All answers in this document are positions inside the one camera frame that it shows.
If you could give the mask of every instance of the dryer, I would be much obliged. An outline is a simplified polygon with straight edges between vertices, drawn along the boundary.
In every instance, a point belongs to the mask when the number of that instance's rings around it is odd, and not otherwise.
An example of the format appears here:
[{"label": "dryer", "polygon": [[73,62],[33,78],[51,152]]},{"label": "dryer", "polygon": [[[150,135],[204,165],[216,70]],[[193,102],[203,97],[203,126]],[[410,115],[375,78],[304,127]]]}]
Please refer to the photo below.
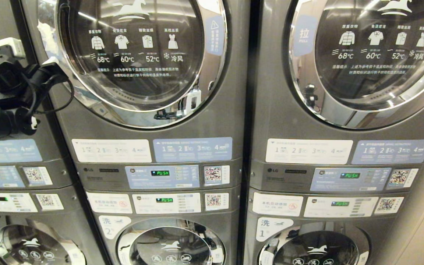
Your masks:
[{"label": "dryer", "polygon": [[[58,115],[87,190],[241,183],[249,1],[23,4],[40,59],[56,58],[76,87]],[[53,89],[55,107],[67,96]],[[185,171],[158,181],[132,166]]]}]

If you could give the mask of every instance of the white instruction sticker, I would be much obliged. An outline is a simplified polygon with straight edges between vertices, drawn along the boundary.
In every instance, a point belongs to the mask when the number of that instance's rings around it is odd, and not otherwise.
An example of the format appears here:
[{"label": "white instruction sticker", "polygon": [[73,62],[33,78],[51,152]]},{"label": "white instruction sticker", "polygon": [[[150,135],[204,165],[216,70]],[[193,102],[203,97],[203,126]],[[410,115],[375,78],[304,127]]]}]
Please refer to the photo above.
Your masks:
[{"label": "white instruction sticker", "polygon": [[151,163],[146,139],[99,140],[72,139],[78,161],[82,163]]},{"label": "white instruction sticker", "polygon": [[127,194],[87,192],[86,195],[95,213],[133,213]]},{"label": "white instruction sticker", "polygon": [[49,171],[45,166],[23,167],[30,186],[53,185]]},{"label": "white instruction sticker", "polygon": [[375,214],[397,213],[404,197],[381,198],[375,208]]},{"label": "white instruction sticker", "polygon": [[0,193],[0,212],[37,213],[29,193]]},{"label": "white instruction sticker", "polygon": [[304,217],[362,218],[374,211],[378,197],[308,197]]},{"label": "white instruction sticker", "polygon": [[99,216],[99,223],[107,239],[114,239],[120,230],[128,226],[131,222],[132,220],[126,216]]},{"label": "white instruction sticker", "polygon": [[268,139],[266,162],[344,165],[352,146],[351,140]]},{"label": "white instruction sticker", "polygon": [[302,196],[254,193],[253,211],[263,215],[299,216]]},{"label": "white instruction sticker", "polygon": [[224,210],[229,208],[228,193],[206,193],[205,211]]},{"label": "white instruction sticker", "polygon": [[294,224],[291,219],[283,218],[259,218],[256,228],[256,240],[264,242],[274,234],[289,228]]},{"label": "white instruction sticker", "polygon": [[63,204],[58,194],[36,194],[42,211],[63,210]]},{"label": "white instruction sticker", "polygon": [[134,194],[132,198],[138,215],[201,212],[200,193]]},{"label": "white instruction sticker", "polygon": [[358,260],[358,264],[357,265],[365,265],[365,263],[367,262],[367,259],[369,258],[369,252],[366,251],[363,254],[360,255],[360,258]]}]

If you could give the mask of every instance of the laundromat machine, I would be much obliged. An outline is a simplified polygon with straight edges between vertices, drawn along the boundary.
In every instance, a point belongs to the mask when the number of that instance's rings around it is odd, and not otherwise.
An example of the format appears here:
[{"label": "laundromat machine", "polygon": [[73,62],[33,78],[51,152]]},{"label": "laundromat machine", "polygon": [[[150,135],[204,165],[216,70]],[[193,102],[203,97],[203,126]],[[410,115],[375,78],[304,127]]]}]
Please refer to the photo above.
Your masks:
[{"label": "laundromat machine", "polygon": [[250,2],[22,3],[111,262],[234,265]]},{"label": "laundromat machine", "polygon": [[244,264],[374,265],[423,181],[424,1],[263,0]]}]

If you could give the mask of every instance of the instruction label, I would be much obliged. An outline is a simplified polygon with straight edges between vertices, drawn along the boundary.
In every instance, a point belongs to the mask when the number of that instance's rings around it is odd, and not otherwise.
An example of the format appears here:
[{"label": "instruction label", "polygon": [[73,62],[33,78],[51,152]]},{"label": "instruction label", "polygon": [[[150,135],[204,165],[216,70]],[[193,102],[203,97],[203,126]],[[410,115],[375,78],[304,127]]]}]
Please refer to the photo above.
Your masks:
[{"label": "instruction label", "polygon": [[104,140],[72,139],[81,163],[151,163],[150,144],[146,139]]},{"label": "instruction label", "polygon": [[344,165],[352,146],[350,140],[268,139],[266,162]]}]

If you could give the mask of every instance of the white horse icon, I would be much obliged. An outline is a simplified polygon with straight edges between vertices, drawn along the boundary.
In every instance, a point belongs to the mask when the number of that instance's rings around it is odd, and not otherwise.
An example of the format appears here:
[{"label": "white horse icon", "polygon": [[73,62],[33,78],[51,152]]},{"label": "white horse icon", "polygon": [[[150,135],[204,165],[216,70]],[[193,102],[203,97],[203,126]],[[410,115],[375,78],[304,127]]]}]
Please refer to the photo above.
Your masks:
[{"label": "white horse icon", "polygon": [[145,18],[139,15],[150,15],[143,11],[142,5],[146,5],[145,0],[135,0],[132,5],[123,5],[121,3],[115,3],[115,6],[122,6],[119,13],[116,15],[122,15],[119,20],[128,20],[130,18],[139,18],[144,20]]},{"label": "white horse icon", "polygon": [[179,241],[175,241],[172,244],[165,244],[162,243],[162,245],[164,245],[164,247],[162,247],[162,250],[180,250],[181,247],[179,246]]}]

